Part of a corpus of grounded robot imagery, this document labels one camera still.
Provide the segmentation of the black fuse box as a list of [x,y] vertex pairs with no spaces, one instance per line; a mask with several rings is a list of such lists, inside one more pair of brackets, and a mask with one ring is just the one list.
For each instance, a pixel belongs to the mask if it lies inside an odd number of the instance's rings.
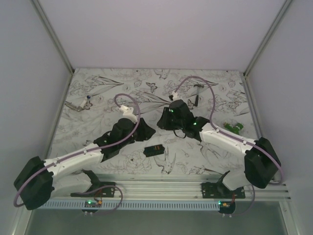
[[153,156],[157,156],[157,155],[161,155],[164,153],[164,146],[162,144],[158,144],[158,145],[153,145],[153,146],[149,146],[149,147],[145,147],[143,154],[146,157],[153,157]]

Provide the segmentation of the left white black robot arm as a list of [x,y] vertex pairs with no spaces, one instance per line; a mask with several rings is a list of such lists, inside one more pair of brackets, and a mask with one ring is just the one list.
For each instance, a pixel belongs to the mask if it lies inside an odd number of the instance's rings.
[[53,159],[31,158],[14,181],[22,205],[31,211],[52,197],[93,197],[108,188],[109,184],[101,182],[90,167],[115,157],[128,144],[149,140],[156,132],[144,118],[135,117],[132,108],[121,109],[123,118],[112,130],[84,148]]

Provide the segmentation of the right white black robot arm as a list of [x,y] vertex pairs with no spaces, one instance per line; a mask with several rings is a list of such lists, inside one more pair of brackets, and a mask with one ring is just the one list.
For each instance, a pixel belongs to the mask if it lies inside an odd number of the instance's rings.
[[281,163],[266,138],[253,140],[216,126],[211,119],[196,117],[188,105],[176,99],[163,109],[157,126],[162,130],[181,130],[186,137],[223,148],[244,160],[244,169],[229,170],[214,184],[222,198],[228,198],[241,187],[266,188]]

